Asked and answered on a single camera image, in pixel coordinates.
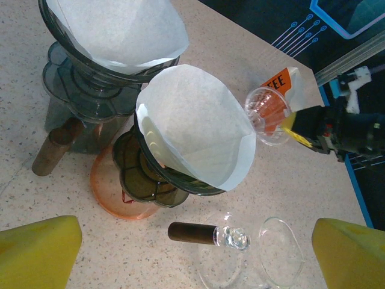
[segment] speckled countertop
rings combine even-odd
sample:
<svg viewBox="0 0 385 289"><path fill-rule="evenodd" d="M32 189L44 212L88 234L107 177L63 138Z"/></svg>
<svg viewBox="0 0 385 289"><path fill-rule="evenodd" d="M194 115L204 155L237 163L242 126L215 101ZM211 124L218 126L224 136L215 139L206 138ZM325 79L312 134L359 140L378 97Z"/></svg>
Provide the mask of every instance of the speckled countertop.
<svg viewBox="0 0 385 289"><path fill-rule="evenodd" d="M310 69L196 0L174 0L190 46L181 63L222 80L243 102L247 92L286 66L304 76L307 105L321 104ZM106 213L89 185L93 155L67 154L40 178L31 164L46 137L49 96L41 75L54 42L37 0L0 0L0 231L50 217L76 215L83 243L67 288L203 288L194 246L167 237L173 221L203 222L216 211L279 216L292 225L306 263L294 288L326 288L311 245L320 217L364 224L346 168L333 155L294 141L280 148L259 143L250 173L234 191L190 196L173 209L129 222Z"/></svg>

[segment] white paper filter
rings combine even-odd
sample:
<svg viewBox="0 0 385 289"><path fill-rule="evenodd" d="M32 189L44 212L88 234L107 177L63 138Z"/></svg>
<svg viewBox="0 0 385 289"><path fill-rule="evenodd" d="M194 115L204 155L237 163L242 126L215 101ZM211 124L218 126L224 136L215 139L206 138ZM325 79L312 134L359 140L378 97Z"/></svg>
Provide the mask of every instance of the white paper filter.
<svg viewBox="0 0 385 289"><path fill-rule="evenodd" d="M124 74L177 58L189 42L169 0L47 0L75 48Z"/></svg>
<svg viewBox="0 0 385 289"><path fill-rule="evenodd" d="M222 190L232 190L254 160L247 115L216 77L189 65L163 70L139 94L137 116L161 164Z"/></svg>

